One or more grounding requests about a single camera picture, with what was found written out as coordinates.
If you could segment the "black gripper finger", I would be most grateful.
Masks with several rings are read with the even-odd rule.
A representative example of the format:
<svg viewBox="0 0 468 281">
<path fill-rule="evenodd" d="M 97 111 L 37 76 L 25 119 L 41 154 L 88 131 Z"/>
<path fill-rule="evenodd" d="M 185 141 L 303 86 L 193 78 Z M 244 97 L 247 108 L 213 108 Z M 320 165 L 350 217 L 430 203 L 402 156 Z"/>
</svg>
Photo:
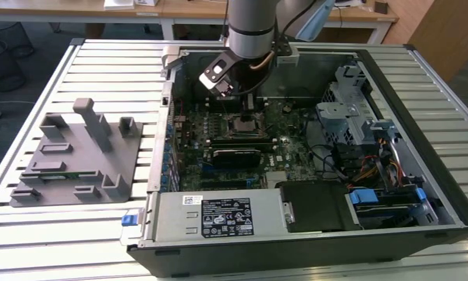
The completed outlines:
<svg viewBox="0 0 468 281">
<path fill-rule="evenodd" d="M 256 94 L 248 93 L 241 96 L 241 110 L 240 110 L 241 122 L 248 122 L 252 120 L 255 111 L 256 111 Z"/>
</svg>

